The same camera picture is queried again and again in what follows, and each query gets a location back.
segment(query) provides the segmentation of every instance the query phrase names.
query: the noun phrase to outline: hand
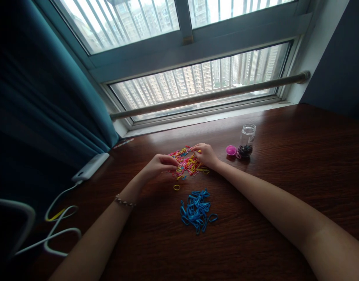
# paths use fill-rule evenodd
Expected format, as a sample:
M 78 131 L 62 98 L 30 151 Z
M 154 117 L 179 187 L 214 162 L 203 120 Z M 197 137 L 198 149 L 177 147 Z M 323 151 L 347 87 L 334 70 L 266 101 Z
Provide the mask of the hand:
M 150 162 L 139 172 L 142 180 L 149 181 L 161 172 L 172 171 L 178 168 L 176 159 L 169 155 L 156 154 Z
M 213 169 L 213 167 L 220 161 L 209 144 L 197 144 L 191 148 L 191 151 L 194 152 L 200 162 L 208 168 Z

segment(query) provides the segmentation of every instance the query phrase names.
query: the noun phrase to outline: glass jar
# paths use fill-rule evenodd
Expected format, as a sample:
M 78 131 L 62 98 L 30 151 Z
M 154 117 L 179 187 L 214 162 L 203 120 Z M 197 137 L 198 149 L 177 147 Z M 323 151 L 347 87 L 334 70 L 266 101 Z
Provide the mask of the glass jar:
M 238 147 L 238 154 L 241 157 L 249 157 L 252 153 L 252 144 L 255 139 L 256 126 L 246 124 L 241 133 L 241 145 Z

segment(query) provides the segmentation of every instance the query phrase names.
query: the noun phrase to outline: desk surface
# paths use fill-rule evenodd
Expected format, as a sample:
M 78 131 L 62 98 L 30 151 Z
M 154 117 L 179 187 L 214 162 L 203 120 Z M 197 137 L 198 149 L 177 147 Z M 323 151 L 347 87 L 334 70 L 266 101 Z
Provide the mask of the desk surface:
M 257 127 L 250 160 L 227 157 L 243 124 Z M 82 233 L 114 196 L 156 154 L 206 142 L 218 157 L 307 202 L 359 240 L 359 122 L 309 106 L 293 105 L 136 137 L 110 152 L 94 175 L 58 206 L 78 205 L 59 230 Z M 173 185 L 179 183 L 180 191 Z M 211 213 L 219 219 L 205 233 L 185 226 L 180 201 L 208 189 Z M 50 245 L 70 251 L 72 234 Z M 44 280 L 62 258 L 43 253 L 30 268 Z M 176 182 L 162 173 L 143 189 L 137 207 L 110 257 L 102 280 L 172 279 L 316 280 L 300 252 L 247 199 L 216 172 Z

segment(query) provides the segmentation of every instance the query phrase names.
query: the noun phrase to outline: beaded bracelet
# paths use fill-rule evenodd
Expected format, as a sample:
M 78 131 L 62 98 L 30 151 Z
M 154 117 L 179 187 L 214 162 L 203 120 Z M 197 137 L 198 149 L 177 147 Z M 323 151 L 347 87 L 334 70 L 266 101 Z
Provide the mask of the beaded bracelet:
M 122 199 L 118 198 L 118 196 L 119 196 L 119 194 L 116 195 L 116 198 L 114 199 L 114 201 L 116 201 L 119 204 L 123 204 L 125 206 L 132 207 L 132 208 L 134 208 L 137 205 L 135 203 L 128 203 L 126 201 L 122 201 Z

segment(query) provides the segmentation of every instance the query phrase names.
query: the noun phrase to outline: forearm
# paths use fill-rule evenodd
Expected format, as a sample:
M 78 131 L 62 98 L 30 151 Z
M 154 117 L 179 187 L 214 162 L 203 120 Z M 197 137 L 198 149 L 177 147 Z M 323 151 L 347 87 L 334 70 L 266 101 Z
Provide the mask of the forearm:
M 306 239 L 320 231 L 329 220 L 290 193 L 226 163 L 220 161 L 213 169 L 234 185 L 300 250 Z
M 286 191 L 218 162 L 234 185 L 305 256 L 318 280 L 359 280 L 359 241 Z
M 119 197 L 127 202 L 136 202 L 144 183 L 138 174 Z M 112 202 L 75 245 L 50 280 L 99 280 L 131 211 L 131 207 Z

